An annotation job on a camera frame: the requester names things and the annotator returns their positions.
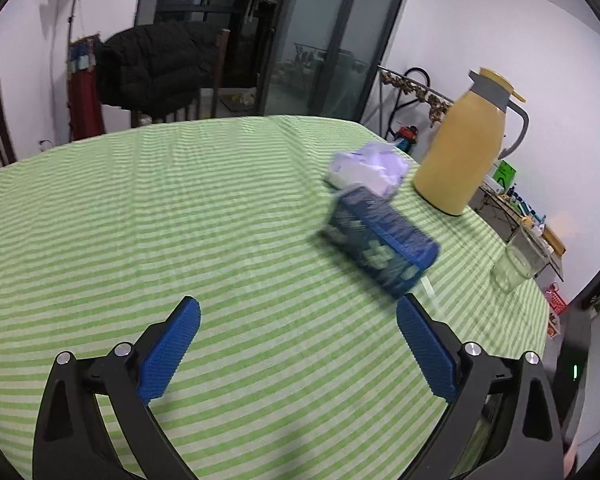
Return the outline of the clear drinking glass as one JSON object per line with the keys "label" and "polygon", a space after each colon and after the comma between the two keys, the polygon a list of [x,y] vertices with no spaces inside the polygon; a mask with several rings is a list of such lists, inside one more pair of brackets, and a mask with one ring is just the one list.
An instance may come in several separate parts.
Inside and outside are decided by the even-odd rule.
{"label": "clear drinking glass", "polygon": [[550,254],[535,232],[528,226],[518,226],[490,275],[496,287],[508,294],[534,278],[549,261]]}

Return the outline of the metal side rack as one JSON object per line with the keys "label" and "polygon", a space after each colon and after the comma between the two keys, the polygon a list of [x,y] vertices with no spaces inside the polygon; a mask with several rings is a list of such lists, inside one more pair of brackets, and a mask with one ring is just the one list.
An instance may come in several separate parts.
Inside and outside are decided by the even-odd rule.
{"label": "metal side rack", "polygon": [[470,72],[472,85],[453,101],[426,84],[378,66],[381,87],[391,86],[430,107],[429,120],[440,125],[416,191],[434,206],[457,217],[482,185],[492,162],[513,154],[526,137],[529,116],[524,98],[499,74],[483,68]]}

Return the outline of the blue carton box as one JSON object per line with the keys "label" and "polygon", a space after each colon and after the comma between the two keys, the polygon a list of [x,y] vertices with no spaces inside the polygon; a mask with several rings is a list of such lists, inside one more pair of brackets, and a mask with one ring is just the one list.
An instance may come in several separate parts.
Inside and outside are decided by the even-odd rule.
{"label": "blue carton box", "polygon": [[439,255],[439,244],[365,186],[336,194],[324,235],[393,298],[407,294]]}

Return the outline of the yellow thermos jug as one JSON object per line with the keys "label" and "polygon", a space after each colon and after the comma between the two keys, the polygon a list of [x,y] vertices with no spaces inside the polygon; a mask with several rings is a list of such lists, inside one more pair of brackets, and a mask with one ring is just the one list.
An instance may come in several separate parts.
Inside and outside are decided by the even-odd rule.
{"label": "yellow thermos jug", "polygon": [[[526,99],[507,79],[484,67],[469,78],[471,87],[445,113],[412,180],[423,200],[452,217],[463,213],[492,164],[516,151],[529,128],[529,116],[519,106]],[[509,110],[521,118],[522,127],[504,150]]]}

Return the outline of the purple tissue pack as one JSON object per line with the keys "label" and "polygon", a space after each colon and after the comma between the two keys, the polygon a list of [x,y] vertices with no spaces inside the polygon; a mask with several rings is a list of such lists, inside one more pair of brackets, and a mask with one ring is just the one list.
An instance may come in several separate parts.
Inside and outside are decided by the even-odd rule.
{"label": "purple tissue pack", "polygon": [[411,163],[393,144],[368,142],[354,152],[332,156],[325,181],[336,190],[365,186],[384,200],[391,200],[410,167]]}

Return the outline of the red blue fabric bag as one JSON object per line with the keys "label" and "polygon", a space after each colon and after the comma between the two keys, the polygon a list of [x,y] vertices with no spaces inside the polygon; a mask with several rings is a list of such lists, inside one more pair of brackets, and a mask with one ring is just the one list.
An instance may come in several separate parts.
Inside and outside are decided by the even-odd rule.
{"label": "red blue fabric bag", "polygon": [[96,34],[69,44],[67,101],[70,141],[94,138],[106,132],[96,84],[96,50],[101,43],[99,34]]}

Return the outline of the dark sliding glass door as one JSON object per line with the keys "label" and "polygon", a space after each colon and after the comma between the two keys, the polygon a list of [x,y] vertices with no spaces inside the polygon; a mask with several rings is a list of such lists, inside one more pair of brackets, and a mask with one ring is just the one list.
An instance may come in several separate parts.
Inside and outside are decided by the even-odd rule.
{"label": "dark sliding glass door", "polygon": [[138,0],[136,24],[227,30],[222,81],[166,120],[312,115],[358,122],[403,0]]}

